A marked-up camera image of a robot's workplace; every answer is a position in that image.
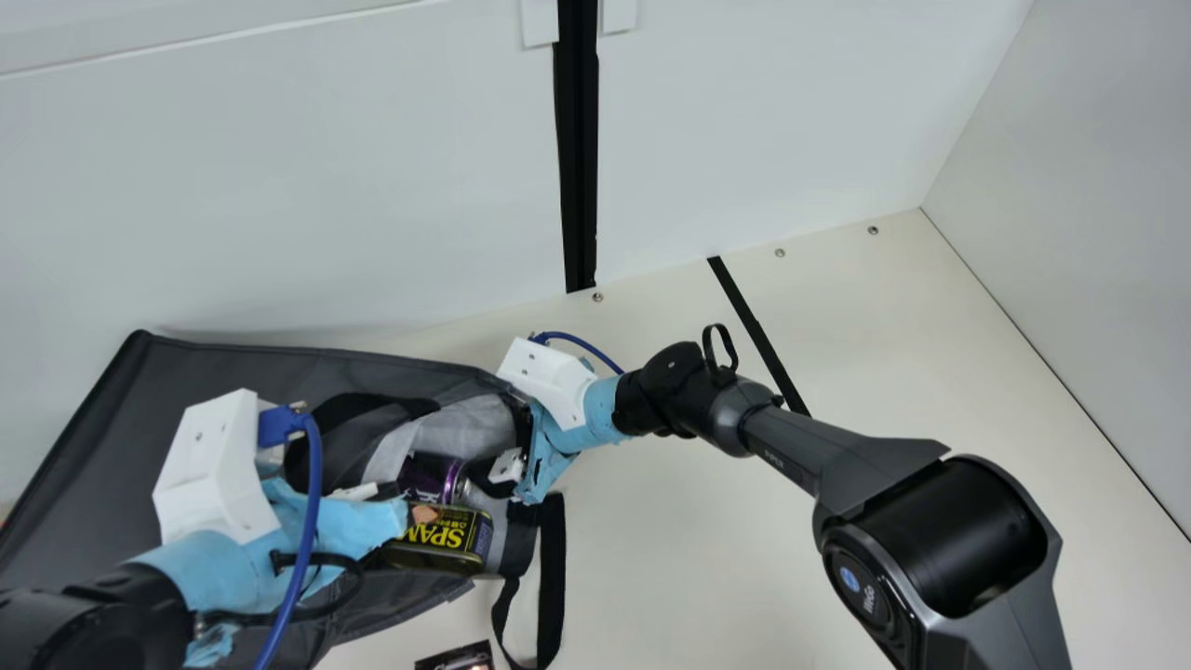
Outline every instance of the white wall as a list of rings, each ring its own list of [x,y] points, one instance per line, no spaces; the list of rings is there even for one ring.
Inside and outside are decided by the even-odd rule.
[[[439,0],[0,0],[0,74]]]
[[[600,54],[598,278],[922,203],[1031,0],[642,0]]]
[[[0,500],[135,327],[349,345],[563,290],[516,0],[0,76]]]
[[[1191,5],[1037,0],[925,211],[1191,531]]]

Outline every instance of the can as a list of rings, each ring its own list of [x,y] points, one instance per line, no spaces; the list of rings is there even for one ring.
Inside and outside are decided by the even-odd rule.
[[[463,507],[425,505],[437,516],[428,524],[411,524],[405,534],[380,547],[391,568],[442,570],[479,575],[492,546],[492,516]]]
[[[457,458],[414,452],[397,474],[397,489],[411,503],[451,505],[467,489],[466,463]]]

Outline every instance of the blue cable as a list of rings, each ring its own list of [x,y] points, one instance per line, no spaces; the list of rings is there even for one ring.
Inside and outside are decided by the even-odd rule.
[[[569,332],[560,332],[557,330],[547,330],[545,332],[538,332],[537,334],[535,334],[535,337],[530,338],[530,343],[536,343],[538,345],[544,345],[544,344],[549,343],[550,340],[566,340],[568,343],[574,343],[575,345],[579,345],[580,347],[582,347],[582,349],[587,350],[588,352],[591,352],[591,355],[594,356],[596,358],[598,358],[599,361],[604,362],[604,365],[609,367],[609,369],[611,369],[612,372],[615,372],[617,375],[624,375],[624,370],[622,370],[621,367],[618,367],[615,363],[612,363],[612,359],[607,358],[606,356],[604,356],[604,352],[597,350],[587,340],[584,340],[582,338],[576,338],[576,337],[574,337],[574,334],[572,334]]]
[[[318,507],[323,491],[323,438],[318,433],[318,425],[310,415],[303,418],[303,428],[306,431],[306,440],[310,443],[310,484],[306,488],[306,519],[303,524],[301,541],[298,543],[298,558],[294,561],[294,572],[289,577],[289,588],[278,609],[278,619],[269,631],[269,639],[252,670],[267,670],[273,657],[278,653],[278,646],[289,625],[294,608],[301,600],[303,584],[306,581],[306,569],[310,568],[310,555],[314,551],[314,533],[318,530]]]

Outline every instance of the purple spray can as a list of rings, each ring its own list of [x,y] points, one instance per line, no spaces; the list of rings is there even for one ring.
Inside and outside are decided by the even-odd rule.
[[[467,477],[457,458],[411,453],[397,475],[397,488],[409,501],[453,505],[463,497]]]

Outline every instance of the black bag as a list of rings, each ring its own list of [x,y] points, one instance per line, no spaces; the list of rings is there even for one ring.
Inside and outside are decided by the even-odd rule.
[[[326,493],[358,483],[379,442],[401,425],[442,408],[498,397],[509,411],[510,434],[479,445],[463,457],[481,465],[511,445],[528,445],[531,426],[512,389],[473,368],[331,350],[194,345],[130,334],[114,361],[71,418],[54,449],[0,530],[0,590],[58,590],[160,545],[152,488],[182,412],[237,389],[274,402],[306,401],[320,408],[349,407],[336,421],[324,409]],[[301,449],[287,458],[287,480],[301,480]],[[493,606],[493,627],[503,640],[518,578],[542,533],[542,587],[537,668],[561,645],[566,574],[562,497],[541,506],[493,501],[488,508],[500,543],[488,571],[506,578]],[[62,547],[71,547],[62,551]],[[335,600],[344,576],[317,596]],[[326,619],[292,624],[273,668],[308,669],[336,644],[395,626],[470,590],[472,581],[425,570],[375,570],[363,589]],[[236,651],[218,665],[250,668],[268,634],[244,628]],[[520,669],[505,653],[515,669]]]

